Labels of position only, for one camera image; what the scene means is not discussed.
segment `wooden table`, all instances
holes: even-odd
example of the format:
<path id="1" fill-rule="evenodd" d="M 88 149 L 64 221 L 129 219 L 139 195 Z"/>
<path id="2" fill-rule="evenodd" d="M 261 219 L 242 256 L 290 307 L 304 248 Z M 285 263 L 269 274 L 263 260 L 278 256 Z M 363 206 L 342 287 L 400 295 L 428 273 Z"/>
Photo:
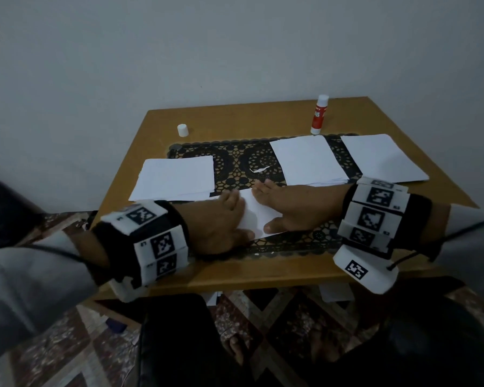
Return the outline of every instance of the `wooden table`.
<path id="1" fill-rule="evenodd" d="M 251 103 L 243 105 L 150 110 L 138 130 L 97 218 L 128 205 L 142 164 L 149 158 L 165 158 L 174 143 L 239 140 L 308 135 L 316 101 Z M 186 123 L 189 135 L 179 137 L 177 125 Z M 428 182 L 410 182 L 409 191 L 440 202 L 476 206 L 448 176 L 418 148 L 376 104 L 367 97 L 330 99 L 323 134 L 357 133 L 390 135 L 398 146 L 429 176 Z M 398 250 L 393 258 L 405 255 Z M 400 265 L 403 277 L 440 274 L 418 256 Z M 335 266 L 331 254 L 274 257 L 258 260 L 199 261 L 160 280 L 150 295 L 185 292 L 228 291 L 326 281 L 352 281 Z M 109 285 L 94 299 L 115 298 Z"/>

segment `white bottle cap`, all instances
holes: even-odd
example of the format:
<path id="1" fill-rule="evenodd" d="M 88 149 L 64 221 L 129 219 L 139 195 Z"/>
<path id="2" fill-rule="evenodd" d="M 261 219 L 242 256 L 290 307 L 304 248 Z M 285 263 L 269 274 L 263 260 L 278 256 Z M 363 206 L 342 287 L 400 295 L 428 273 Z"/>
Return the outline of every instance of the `white bottle cap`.
<path id="1" fill-rule="evenodd" d="M 188 136 L 188 128 L 184 123 L 181 123 L 181 125 L 177 126 L 177 132 L 179 133 L 180 137 Z"/>
<path id="2" fill-rule="evenodd" d="M 319 97 L 317 98 L 317 105 L 319 107 L 326 107 L 328 105 L 328 99 L 328 95 L 319 95 Z"/>

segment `white wall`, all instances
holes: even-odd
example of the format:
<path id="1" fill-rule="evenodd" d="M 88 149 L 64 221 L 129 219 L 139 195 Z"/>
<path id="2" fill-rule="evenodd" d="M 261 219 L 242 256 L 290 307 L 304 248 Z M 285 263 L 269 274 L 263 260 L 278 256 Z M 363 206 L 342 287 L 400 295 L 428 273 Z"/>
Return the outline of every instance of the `white wall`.
<path id="1" fill-rule="evenodd" d="M 368 95 L 484 205 L 484 0 L 0 0 L 0 180 L 97 209 L 149 109 Z"/>

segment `black cable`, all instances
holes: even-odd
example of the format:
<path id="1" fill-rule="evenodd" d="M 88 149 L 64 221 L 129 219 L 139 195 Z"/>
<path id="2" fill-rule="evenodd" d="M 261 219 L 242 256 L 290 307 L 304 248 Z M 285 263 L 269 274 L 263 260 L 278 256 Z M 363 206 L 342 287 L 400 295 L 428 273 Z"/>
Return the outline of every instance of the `black cable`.
<path id="1" fill-rule="evenodd" d="M 472 232 L 472 231 L 475 231 L 479 228 L 482 228 L 484 227 L 484 221 L 481 221 L 477 224 L 473 224 L 469 227 L 466 227 L 466 228 L 463 228 L 461 230 L 458 230 L 457 232 L 451 234 L 451 235 L 448 235 L 448 236 L 445 236 L 443 239 L 441 240 L 437 240 L 437 241 L 434 241 L 434 242 L 431 242 L 429 244 L 427 244 L 424 248 L 422 248 L 420 251 L 414 251 L 413 253 L 407 255 L 407 256 L 404 256 L 403 258 L 400 258 L 399 260 L 397 260 L 395 263 L 391 264 L 391 266 L 388 266 L 387 267 L 387 270 L 391 271 L 393 270 L 396 266 L 398 266 L 400 263 L 406 261 L 406 260 L 409 260 L 411 259 L 412 257 L 418 255 L 418 254 L 422 254 L 423 253 L 423 250 L 425 249 L 429 249 L 431 246 L 436 246 L 440 243 L 445 243 L 446 241 L 449 241 L 449 240 L 452 240 L 452 239 L 455 239 L 456 237 L 459 237 L 461 235 L 464 235 L 464 234 L 467 234 L 469 232 Z"/>
<path id="2" fill-rule="evenodd" d="M 71 252 L 67 252 L 64 250 L 59 250 L 54 247 L 48 247 L 48 246 L 41 246 L 41 245 L 24 245 L 24 246 L 18 246 L 18 248 L 26 248 L 26 249 L 34 249 L 34 250 L 40 250 L 40 251 L 45 251 L 49 252 L 51 254 L 57 254 L 61 256 L 65 256 L 67 258 L 70 258 L 76 262 L 81 262 L 84 263 L 88 268 L 97 270 L 103 274 L 109 274 L 109 270 L 106 268 L 103 268 L 101 266 L 94 265 L 92 263 L 89 263 L 87 260 L 83 260 L 79 255 L 72 254 Z"/>

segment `bare foot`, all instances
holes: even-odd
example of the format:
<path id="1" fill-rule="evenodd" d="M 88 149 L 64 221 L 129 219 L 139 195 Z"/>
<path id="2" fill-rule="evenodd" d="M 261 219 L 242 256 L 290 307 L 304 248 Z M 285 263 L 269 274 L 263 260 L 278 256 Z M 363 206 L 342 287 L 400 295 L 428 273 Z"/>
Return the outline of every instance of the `bare foot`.
<path id="1" fill-rule="evenodd" d="M 245 347 L 244 341 L 237 334 L 233 335 L 230 339 L 225 340 L 222 345 L 226 351 L 233 356 L 237 364 L 241 367 L 245 365 L 247 348 Z"/>
<path id="2" fill-rule="evenodd" d="M 336 345 L 336 337 L 324 328 L 320 323 L 314 324 L 309 333 L 310 336 L 310 355 L 312 362 L 319 361 L 334 362 L 340 357 Z"/>

